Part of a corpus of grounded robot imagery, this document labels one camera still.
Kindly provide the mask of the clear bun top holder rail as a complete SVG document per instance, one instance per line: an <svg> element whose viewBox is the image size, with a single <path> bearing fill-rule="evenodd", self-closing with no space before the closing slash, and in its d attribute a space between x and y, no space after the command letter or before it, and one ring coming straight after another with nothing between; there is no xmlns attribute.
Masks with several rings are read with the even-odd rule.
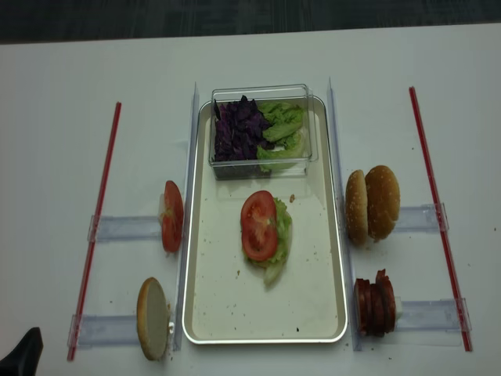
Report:
<svg viewBox="0 0 501 376"><path fill-rule="evenodd" d="M449 222L443 203L400 207L393 229L396 233L438 233L448 230Z"/></svg>

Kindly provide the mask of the clear bun bottom holder rail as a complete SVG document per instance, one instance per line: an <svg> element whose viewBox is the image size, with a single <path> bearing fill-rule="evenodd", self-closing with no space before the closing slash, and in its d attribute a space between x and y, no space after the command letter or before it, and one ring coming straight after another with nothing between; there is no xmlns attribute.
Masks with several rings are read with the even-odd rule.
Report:
<svg viewBox="0 0 501 376"><path fill-rule="evenodd" d="M67 340L70 349L138 344L136 316L72 316Z"/></svg>

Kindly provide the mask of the clear divider rail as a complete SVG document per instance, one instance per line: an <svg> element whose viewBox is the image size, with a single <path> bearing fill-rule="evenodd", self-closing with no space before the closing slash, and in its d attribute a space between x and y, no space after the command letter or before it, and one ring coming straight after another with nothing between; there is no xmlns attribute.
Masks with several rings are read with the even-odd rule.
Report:
<svg viewBox="0 0 501 376"><path fill-rule="evenodd" d="M331 78L328 79L326 94L327 94L327 106L328 106L329 121L330 121L329 138L330 138L330 145L333 147L333 152L332 152L333 156L331 157L332 159L331 169L334 180L333 192L335 196L335 205L337 211L338 235L341 245L344 286L347 299L347 309L349 314L348 324L351 329L351 343L353 350L355 352L360 352L363 350L363 347L358 326L358 306L354 299L355 280L353 278L350 242L348 239L345 212L344 212L344 183L343 183L342 165L341 165L341 148L339 140L339 128L337 124L336 99Z"/></svg>
<svg viewBox="0 0 501 376"><path fill-rule="evenodd" d="M193 99L191 104L191 125L189 132L189 148L186 166L186 184L185 184L185 203L184 203L184 219L182 227L182 246L180 256L178 257L178 281L177 295L175 303L175 318L171 331L171 351L177 352L182 346L183 327L182 315L185 306L186 292L186 276L189 259L189 237L190 227L193 218L193 190L194 190L194 175L196 170L196 149L198 137L198 114L199 114L199 90L197 83L194 84Z"/></svg>

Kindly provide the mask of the right red strip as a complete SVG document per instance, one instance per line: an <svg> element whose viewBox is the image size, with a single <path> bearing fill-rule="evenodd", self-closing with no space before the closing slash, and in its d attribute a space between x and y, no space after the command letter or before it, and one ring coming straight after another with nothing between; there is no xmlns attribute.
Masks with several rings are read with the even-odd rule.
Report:
<svg viewBox="0 0 501 376"><path fill-rule="evenodd" d="M442 247L445 254L445 261L447 265L447 270L449 274L450 284L452 288L452 294L456 303L456 311L458 314L461 335L463 340L463 347L466 352L471 353L473 351L473 344L470 336L470 329L467 325L467 308L463 302L463 296L460 291L460 285L456 274L456 268L453 261L452 250L449 242L449 230L446 225L446 214L443 208L442 201L439 196L438 186L436 179L434 177L434 169L431 162L431 155L427 145L427 137L424 130L424 124L422 116L420 113L420 105L417 99L416 89L413 86L409 87L409 96L411 104L413 107L413 114L416 122L416 129L418 136L420 138L421 150L424 156L424 164L427 170L427 177L431 189L431 196L434 202L435 214L438 220L438 225L440 229Z"/></svg>

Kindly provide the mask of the front sausage slice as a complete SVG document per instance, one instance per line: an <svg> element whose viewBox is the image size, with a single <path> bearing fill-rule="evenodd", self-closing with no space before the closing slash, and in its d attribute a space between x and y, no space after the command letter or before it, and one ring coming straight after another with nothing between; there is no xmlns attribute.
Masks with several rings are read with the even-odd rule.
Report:
<svg viewBox="0 0 501 376"><path fill-rule="evenodd" d="M373 326L371 287L368 280L362 280L360 285L361 298L361 332L365 335L375 335Z"/></svg>

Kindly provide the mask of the clear sausage holder rail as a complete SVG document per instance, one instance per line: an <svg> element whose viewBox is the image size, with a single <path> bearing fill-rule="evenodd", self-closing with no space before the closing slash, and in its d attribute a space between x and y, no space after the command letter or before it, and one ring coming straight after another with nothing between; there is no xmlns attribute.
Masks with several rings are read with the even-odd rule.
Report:
<svg viewBox="0 0 501 376"><path fill-rule="evenodd" d="M471 324L464 299L402 301L395 298L396 331L470 332Z"/></svg>

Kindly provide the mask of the left red strip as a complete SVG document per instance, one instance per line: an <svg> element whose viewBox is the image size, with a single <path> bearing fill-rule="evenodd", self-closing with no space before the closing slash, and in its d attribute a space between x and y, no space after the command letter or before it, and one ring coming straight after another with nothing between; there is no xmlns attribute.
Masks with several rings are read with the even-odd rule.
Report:
<svg viewBox="0 0 501 376"><path fill-rule="evenodd" d="M69 340L69 347L68 347L68 353L67 353L67 361L73 362L76 349L77 349L77 338L81 326L81 318L83 315L83 309L85 307L85 297L87 293L87 288L88 288L88 281L89 281L89 276L90 276L90 271L92 267L92 260L93 260L93 255L94 255L94 250L95 250L95 245L96 245L96 232L99 227L99 220L100 216L102 213L103 209L103 202L105 198L105 193L106 193L106 185L107 185L107 180L109 176L109 171L110 171L110 165L112 161L112 156L113 156L113 151L114 151L114 144L117 136L117 129L119 125L119 120L120 120L120 115L121 115L121 107L122 103L117 102L114 110L114 118L113 118L113 124L110 130L110 138L108 141L107 145L107 151L106 151L106 158L103 166L103 173L100 181L100 186L99 186L99 194L97 197L97 202L96 202L96 208L94 211L94 215L92 216L91 222L90 222L90 231L88 233L88 249L87 249L87 255L85 259L85 267L83 269L83 274L82 274L82 279L81 279L81 286L80 286L80 291L79 291L79 296L78 296L78 301L77 301L77 308L76 308L76 313L74 315L74 318L72 319L72 324L70 327L70 340Z"/></svg>

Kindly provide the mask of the right clear divider rail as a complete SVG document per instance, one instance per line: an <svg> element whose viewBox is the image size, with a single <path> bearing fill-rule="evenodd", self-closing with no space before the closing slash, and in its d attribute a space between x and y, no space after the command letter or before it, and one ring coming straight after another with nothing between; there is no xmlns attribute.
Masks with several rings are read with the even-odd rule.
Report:
<svg viewBox="0 0 501 376"><path fill-rule="evenodd" d="M330 121L329 138L330 138L330 145L333 147L333 152L332 152L333 156L331 157L332 159L331 169L334 180L333 192L335 196L335 205L337 211L338 235L341 245L344 286L347 299L347 309L349 314L348 324L351 329L351 343L353 350L355 352L360 352L363 350L363 347L358 326L358 306L354 299L355 280L353 278L350 242L348 239L345 212L344 212L344 183L343 183L342 165L341 165L341 148L339 140L339 128L337 124L336 99L331 78L328 79L326 94L327 94L327 106L328 106L329 121Z"/></svg>

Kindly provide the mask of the middle sausage slice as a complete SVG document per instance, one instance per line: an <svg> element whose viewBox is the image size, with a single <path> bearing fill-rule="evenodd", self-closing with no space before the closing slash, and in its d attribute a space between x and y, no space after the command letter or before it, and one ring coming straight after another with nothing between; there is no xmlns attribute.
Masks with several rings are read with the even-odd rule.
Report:
<svg viewBox="0 0 501 376"><path fill-rule="evenodd" d="M376 284L371 284L370 293L371 293L371 306L373 314L372 332L377 337L384 337L385 334L384 304L379 287Z"/></svg>

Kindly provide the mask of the left clear divider rail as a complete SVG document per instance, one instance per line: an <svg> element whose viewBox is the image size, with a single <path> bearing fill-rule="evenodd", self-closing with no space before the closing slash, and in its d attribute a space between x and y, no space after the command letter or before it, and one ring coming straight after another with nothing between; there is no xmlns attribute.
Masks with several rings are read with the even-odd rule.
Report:
<svg viewBox="0 0 501 376"><path fill-rule="evenodd" d="M186 184L185 184L185 203L184 203L184 219L182 227L182 246L180 256L178 257L178 281L177 295L175 303L175 318L171 331L171 351L177 352L182 346L183 327L182 315L185 306L186 292L186 276L189 259L189 237L190 227L193 218L193 190L194 190L194 175L196 170L196 149L198 137L198 114L199 114L199 90L197 83L194 84L193 99L191 104L191 125L189 132L189 148L186 166Z"/></svg>

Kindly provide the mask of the sausage patty slice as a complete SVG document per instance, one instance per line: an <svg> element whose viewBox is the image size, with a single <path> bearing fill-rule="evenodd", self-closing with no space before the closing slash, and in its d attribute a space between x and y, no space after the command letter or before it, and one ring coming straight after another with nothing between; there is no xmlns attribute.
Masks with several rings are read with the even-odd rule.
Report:
<svg viewBox="0 0 501 376"><path fill-rule="evenodd" d="M361 282L362 282L362 278L357 278L356 281L355 281L355 286L354 286L354 293L355 293L355 301L357 303L357 309L358 309L358 326L359 326L359 332L361 335L365 335L361 332L361 298L360 298L360 285L361 285Z"/></svg>

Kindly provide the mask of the black object at corner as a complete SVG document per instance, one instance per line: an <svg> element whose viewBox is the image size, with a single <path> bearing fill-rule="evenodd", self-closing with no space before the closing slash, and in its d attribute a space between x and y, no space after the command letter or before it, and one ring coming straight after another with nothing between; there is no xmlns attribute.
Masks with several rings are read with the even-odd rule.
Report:
<svg viewBox="0 0 501 376"><path fill-rule="evenodd" d="M32 327L1 360L1 376L35 376L43 346L40 328Z"/></svg>

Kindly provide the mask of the red strip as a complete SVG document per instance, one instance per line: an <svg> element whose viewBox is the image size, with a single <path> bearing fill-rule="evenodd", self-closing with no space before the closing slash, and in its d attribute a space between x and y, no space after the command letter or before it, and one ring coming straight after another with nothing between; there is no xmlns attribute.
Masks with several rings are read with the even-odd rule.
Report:
<svg viewBox="0 0 501 376"><path fill-rule="evenodd" d="M411 104L413 107L413 114L416 122L416 129L418 136L420 138L421 150L424 156L424 164L427 170L427 177L431 189L431 196L434 202L435 214L438 220L438 225L440 229L442 247L445 254L445 261L447 265L447 270L449 274L450 284L452 288L452 294L456 303L456 311L458 314L461 335L463 340L463 347L466 352L471 353L473 351L473 344L470 336L470 329L467 325L467 308L463 302L463 296L460 291L460 285L456 274L456 268L453 261L452 250L449 242L449 230L446 225L446 214L443 208L442 201L439 196L438 186L436 179L434 177L434 169L431 162L431 155L427 145L427 137L424 130L424 124L422 116L420 113L420 105L417 99L416 89L413 86L409 87L409 96Z"/></svg>
<svg viewBox="0 0 501 376"><path fill-rule="evenodd" d="M88 281L89 281L89 276L90 276L90 271L92 267L92 260L93 260L93 255L94 255L94 250L95 250L95 245L96 245L96 232L99 227L99 220L100 216L102 213L103 209L103 202L105 198L105 193L106 193L106 185L107 185L107 180L109 176L109 171L110 171L110 165L112 161L112 156L113 156L113 151L114 151L114 144L117 136L117 129L119 125L119 120L120 120L120 115L121 115L121 107L122 103L117 102L114 110L114 118L113 118L113 124L110 130L110 138L108 141L107 145L107 151L106 151L106 158L103 166L103 173L100 181L100 186L99 186L99 194L97 197L97 202L96 202L96 208L94 211L94 215L92 216L91 222L90 222L90 231L88 233L88 249L87 249L87 255L85 259L85 267L83 269L83 274L82 274L82 279L81 279L81 286L80 286L80 291L79 291L79 296L78 296L78 301L77 301L77 308L76 308L76 313L74 315L74 318L72 319L72 324L70 327L70 340L69 340L69 347L68 347L68 353L67 353L67 361L73 362L76 349L77 349L77 338L81 326L81 318L83 315L83 309L85 307L85 297L87 293L87 288L88 288Z"/></svg>

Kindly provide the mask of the upright tomato slice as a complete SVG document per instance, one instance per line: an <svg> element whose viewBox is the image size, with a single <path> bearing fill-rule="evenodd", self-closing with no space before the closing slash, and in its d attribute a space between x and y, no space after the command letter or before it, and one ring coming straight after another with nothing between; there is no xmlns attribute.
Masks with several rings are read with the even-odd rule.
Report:
<svg viewBox="0 0 501 376"><path fill-rule="evenodd" d="M160 215L161 240L166 252L176 253L182 240L184 205L178 186L171 180L164 187L164 211Z"/></svg>

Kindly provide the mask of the tomato slice on burger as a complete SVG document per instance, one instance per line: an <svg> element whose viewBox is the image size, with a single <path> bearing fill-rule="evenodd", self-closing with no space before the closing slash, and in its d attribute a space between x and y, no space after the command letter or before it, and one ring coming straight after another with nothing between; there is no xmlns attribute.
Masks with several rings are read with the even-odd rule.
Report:
<svg viewBox="0 0 501 376"><path fill-rule="evenodd" d="M259 190L246 199L240 224L243 251L249 259L264 262L276 253L276 204L270 192Z"/></svg>

